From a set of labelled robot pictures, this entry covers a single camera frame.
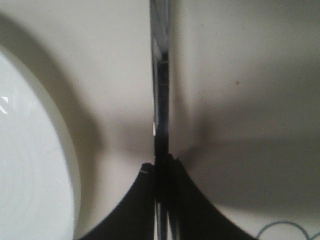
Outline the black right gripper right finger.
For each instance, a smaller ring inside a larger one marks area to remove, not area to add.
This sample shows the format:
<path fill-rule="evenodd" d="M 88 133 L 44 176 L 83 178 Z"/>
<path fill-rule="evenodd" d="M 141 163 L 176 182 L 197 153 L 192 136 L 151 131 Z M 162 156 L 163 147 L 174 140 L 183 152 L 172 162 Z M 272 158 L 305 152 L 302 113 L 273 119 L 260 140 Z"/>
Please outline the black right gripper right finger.
<path fill-rule="evenodd" d="M 168 212 L 174 240 L 253 240 L 202 194 L 183 164 L 172 155 L 160 159 L 159 199 Z"/>

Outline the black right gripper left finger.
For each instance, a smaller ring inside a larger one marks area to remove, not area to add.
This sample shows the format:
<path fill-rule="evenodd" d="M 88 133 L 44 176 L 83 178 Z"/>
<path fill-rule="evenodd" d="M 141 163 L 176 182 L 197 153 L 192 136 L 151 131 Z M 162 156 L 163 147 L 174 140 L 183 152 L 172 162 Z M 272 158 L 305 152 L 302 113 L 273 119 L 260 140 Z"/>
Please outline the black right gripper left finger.
<path fill-rule="evenodd" d="M 155 237 L 155 166 L 144 163 L 132 187 L 83 240 L 153 240 Z"/>

